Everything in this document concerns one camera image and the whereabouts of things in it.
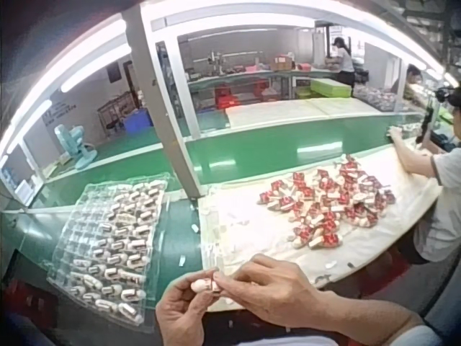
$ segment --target white work surface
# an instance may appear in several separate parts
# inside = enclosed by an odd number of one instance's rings
[[[225,110],[230,128],[290,120],[322,120],[382,114],[352,98],[294,99],[231,107]]]
[[[335,160],[279,172],[271,177],[216,185],[210,188],[207,197],[199,200],[203,267],[219,267],[229,275],[253,255],[263,253],[298,263],[309,280],[320,288],[378,258],[422,217],[439,196],[441,188],[435,179],[406,174],[392,146],[365,151],[354,157],[369,175],[375,175],[383,185],[390,185],[397,200],[395,205],[386,208],[386,217],[380,218],[375,227],[357,228],[342,221],[339,230],[344,238],[342,246],[293,249],[286,240],[293,228],[287,214],[256,204],[259,194],[270,189],[270,182],[291,177],[296,171],[312,174],[314,167],[332,169]],[[210,310],[239,308],[234,302],[221,299]]]

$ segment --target sleeve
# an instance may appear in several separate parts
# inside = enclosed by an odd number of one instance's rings
[[[433,155],[431,164],[439,185],[449,189],[461,187],[461,148],[448,154]]]
[[[443,342],[428,326],[417,326],[403,333],[390,346],[443,346]]]
[[[344,48],[338,49],[338,57],[343,58],[346,50]]]

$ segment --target hand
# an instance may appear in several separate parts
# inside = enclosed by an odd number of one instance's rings
[[[212,292],[194,293],[190,285],[211,278],[216,270],[186,274],[174,281],[156,307],[164,346],[200,346],[204,342],[202,317],[216,301]]]
[[[276,325],[324,328],[328,313],[324,298],[294,263],[254,256],[233,277],[213,275],[223,289],[221,296],[233,299],[260,319]]]
[[[388,130],[388,133],[394,142],[398,141],[399,139],[402,139],[402,129],[401,128],[391,126]]]

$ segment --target gray shirt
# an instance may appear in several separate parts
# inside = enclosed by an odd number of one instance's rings
[[[259,340],[240,346],[337,346],[325,337],[286,337],[283,339]],[[390,346],[442,346],[437,334],[427,326],[417,326],[403,333]]]
[[[442,261],[461,244],[461,148],[434,155],[432,166],[442,193],[419,221],[414,244],[431,262]]]

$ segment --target worker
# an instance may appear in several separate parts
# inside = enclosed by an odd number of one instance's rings
[[[415,91],[411,88],[411,85],[420,84],[422,81],[421,70],[414,65],[408,65],[406,70],[406,82],[405,82],[405,89],[403,91],[403,99],[410,101],[417,107],[425,108],[426,103],[425,101],[420,98]],[[398,93],[398,84],[400,83],[400,79],[397,78],[394,85],[390,89],[390,92],[397,94]]]
[[[156,308],[165,346],[203,344],[202,317],[218,298],[208,291],[193,293],[191,283],[203,278],[213,278],[222,289],[218,293],[220,297],[230,298],[260,319],[278,326],[338,332],[363,345],[442,344],[417,314],[399,305],[321,292],[310,284],[296,264],[258,254],[232,277],[208,270],[186,275],[170,285]],[[336,345],[333,340],[318,341],[312,337],[286,337],[271,340],[270,344]],[[268,345],[268,342],[251,344]]]
[[[454,107],[455,135],[461,138],[461,88],[456,88],[447,101]],[[436,178],[442,186],[435,204],[401,239],[398,248],[412,264],[442,261],[461,244],[461,148],[424,156],[407,147],[399,128],[390,128],[389,135],[404,170]]]
[[[351,50],[346,46],[342,37],[337,37],[334,40],[333,46],[338,48],[338,56],[332,61],[339,64],[338,82],[350,85],[352,93],[354,93],[355,85],[355,70],[352,63]]]

